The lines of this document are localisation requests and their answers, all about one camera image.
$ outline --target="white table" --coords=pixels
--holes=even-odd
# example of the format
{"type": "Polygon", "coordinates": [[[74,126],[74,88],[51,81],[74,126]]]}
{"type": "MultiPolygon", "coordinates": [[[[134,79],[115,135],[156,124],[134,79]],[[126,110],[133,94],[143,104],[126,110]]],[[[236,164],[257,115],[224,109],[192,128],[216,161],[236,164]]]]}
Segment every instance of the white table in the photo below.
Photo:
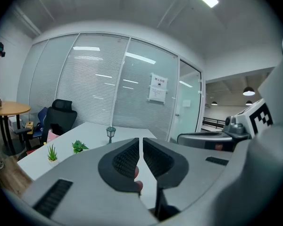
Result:
{"type": "MultiPolygon", "coordinates": [[[[18,161],[18,165],[32,180],[36,180],[52,169],[47,160],[48,146],[51,146],[52,144],[54,145],[58,161],[62,162],[66,158],[74,155],[72,143],[76,140],[80,140],[82,143],[85,143],[89,149],[106,145],[109,141],[106,128],[106,125],[85,122],[84,124],[72,129],[62,136],[59,136],[47,145],[44,145],[33,153],[27,155],[25,158],[18,161]]],[[[143,182],[143,189],[141,191],[142,202],[147,208],[154,208],[156,199],[156,179],[143,159],[142,139],[144,137],[155,138],[155,136],[147,129],[125,127],[115,128],[116,132],[115,136],[112,138],[112,142],[136,137],[139,137],[140,139],[140,159],[137,163],[140,173],[136,180],[143,182]]]]}

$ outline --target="potted plant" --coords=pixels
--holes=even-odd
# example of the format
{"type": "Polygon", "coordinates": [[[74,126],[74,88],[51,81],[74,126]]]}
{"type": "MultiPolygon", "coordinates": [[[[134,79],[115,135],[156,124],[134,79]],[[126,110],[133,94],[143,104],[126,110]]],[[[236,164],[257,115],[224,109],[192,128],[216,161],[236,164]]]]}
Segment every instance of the potted plant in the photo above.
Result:
{"type": "Polygon", "coordinates": [[[82,142],[79,141],[79,140],[76,140],[74,143],[72,143],[72,147],[73,147],[73,149],[74,149],[74,153],[75,153],[75,154],[80,153],[80,152],[82,152],[83,150],[89,149],[88,147],[85,146],[84,143],[82,143],[82,142]]]}
{"type": "Polygon", "coordinates": [[[57,158],[57,153],[56,153],[56,148],[53,147],[53,144],[52,146],[49,146],[48,148],[48,162],[49,164],[54,167],[56,165],[58,165],[58,158],[57,158]]]}

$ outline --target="paper sign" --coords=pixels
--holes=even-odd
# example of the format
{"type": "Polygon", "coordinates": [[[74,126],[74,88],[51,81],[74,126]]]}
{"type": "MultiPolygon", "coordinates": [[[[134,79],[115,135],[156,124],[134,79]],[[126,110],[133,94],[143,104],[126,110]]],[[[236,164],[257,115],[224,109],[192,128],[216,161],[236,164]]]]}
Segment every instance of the paper sign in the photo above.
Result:
{"type": "Polygon", "coordinates": [[[150,86],[149,100],[165,102],[165,100],[166,100],[166,90],[158,89],[156,87],[150,86]]]}
{"type": "Polygon", "coordinates": [[[183,107],[190,107],[191,106],[191,100],[184,100],[183,101],[183,107]]]}
{"type": "Polygon", "coordinates": [[[151,86],[166,90],[168,79],[152,73],[151,86]]]}

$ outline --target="small lamp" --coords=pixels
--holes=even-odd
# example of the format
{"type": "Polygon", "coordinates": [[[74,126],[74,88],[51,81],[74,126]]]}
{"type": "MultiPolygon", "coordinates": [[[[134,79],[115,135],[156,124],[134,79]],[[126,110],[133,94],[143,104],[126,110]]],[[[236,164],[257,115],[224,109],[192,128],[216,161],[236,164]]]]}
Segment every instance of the small lamp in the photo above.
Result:
{"type": "Polygon", "coordinates": [[[253,96],[255,94],[255,91],[252,87],[246,87],[243,91],[244,96],[253,96]]]}
{"type": "Polygon", "coordinates": [[[245,105],[252,105],[253,103],[250,101],[250,100],[248,100],[246,103],[245,103],[245,105]]]}
{"type": "Polygon", "coordinates": [[[108,144],[110,144],[111,138],[114,137],[114,134],[116,132],[116,128],[114,128],[113,126],[109,126],[109,127],[107,127],[106,131],[107,131],[107,137],[109,137],[108,144]]]}

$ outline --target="black railing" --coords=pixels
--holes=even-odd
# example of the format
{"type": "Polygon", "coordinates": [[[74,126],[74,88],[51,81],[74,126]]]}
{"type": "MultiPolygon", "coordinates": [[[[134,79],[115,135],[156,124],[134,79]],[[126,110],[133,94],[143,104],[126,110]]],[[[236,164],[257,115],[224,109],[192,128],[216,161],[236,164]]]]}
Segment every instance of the black railing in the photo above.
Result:
{"type": "Polygon", "coordinates": [[[202,125],[215,127],[216,129],[217,128],[223,129],[223,126],[225,125],[225,121],[203,117],[202,125]]]}

